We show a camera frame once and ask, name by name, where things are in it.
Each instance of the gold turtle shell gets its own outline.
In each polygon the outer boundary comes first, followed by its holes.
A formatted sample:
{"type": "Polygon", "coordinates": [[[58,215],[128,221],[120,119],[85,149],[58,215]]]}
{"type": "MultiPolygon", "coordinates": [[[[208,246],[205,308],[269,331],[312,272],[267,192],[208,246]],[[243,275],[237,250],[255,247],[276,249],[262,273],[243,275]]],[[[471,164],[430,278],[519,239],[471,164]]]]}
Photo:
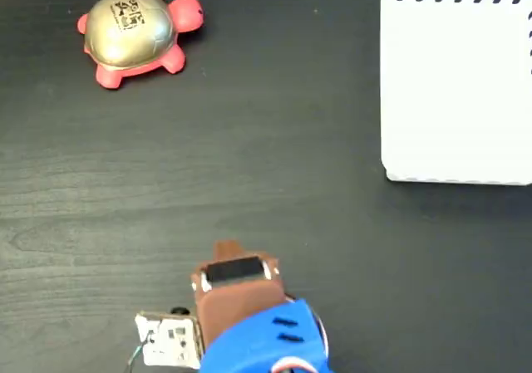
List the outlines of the gold turtle shell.
{"type": "Polygon", "coordinates": [[[86,48],[110,69],[154,61],[170,49],[174,38],[174,23],[162,0],[100,0],[86,22],[86,48]]]}

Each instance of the wood grain surface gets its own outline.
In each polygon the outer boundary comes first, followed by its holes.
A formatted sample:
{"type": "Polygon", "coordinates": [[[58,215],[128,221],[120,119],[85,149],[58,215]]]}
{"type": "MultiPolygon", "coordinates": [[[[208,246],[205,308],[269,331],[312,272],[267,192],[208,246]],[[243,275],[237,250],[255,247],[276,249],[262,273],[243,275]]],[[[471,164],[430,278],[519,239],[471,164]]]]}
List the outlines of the wood grain surface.
{"type": "Polygon", "coordinates": [[[338,373],[532,369],[532,193],[384,179],[379,0],[201,0],[185,70],[118,91],[95,1],[0,0],[1,372],[121,373],[227,237],[281,259],[338,373]]]}

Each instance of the blue robot part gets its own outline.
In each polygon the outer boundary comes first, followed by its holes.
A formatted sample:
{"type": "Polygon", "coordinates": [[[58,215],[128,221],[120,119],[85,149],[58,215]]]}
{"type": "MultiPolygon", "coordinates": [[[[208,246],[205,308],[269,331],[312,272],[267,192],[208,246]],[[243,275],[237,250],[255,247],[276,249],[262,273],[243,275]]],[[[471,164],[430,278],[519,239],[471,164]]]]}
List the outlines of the blue robot part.
{"type": "Polygon", "coordinates": [[[287,302],[222,333],[206,350],[199,373],[333,373],[310,306],[287,302]]]}

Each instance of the turtle head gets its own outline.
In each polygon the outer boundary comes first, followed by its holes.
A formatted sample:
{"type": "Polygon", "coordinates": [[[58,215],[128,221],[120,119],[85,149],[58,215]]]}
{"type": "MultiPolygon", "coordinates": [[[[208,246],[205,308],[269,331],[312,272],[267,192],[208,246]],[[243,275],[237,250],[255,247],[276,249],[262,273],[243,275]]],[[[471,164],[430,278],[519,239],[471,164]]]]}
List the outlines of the turtle head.
{"type": "Polygon", "coordinates": [[[203,8],[198,0],[174,0],[168,5],[177,32],[189,32],[203,25],[203,8]]]}

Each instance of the white box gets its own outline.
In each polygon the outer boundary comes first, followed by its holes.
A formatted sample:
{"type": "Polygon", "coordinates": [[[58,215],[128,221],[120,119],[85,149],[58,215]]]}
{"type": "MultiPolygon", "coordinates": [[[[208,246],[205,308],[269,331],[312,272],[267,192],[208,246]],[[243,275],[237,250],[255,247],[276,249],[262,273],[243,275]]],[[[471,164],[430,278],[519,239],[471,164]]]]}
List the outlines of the white box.
{"type": "Polygon", "coordinates": [[[391,180],[532,183],[532,0],[381,0],[391,180]]]}

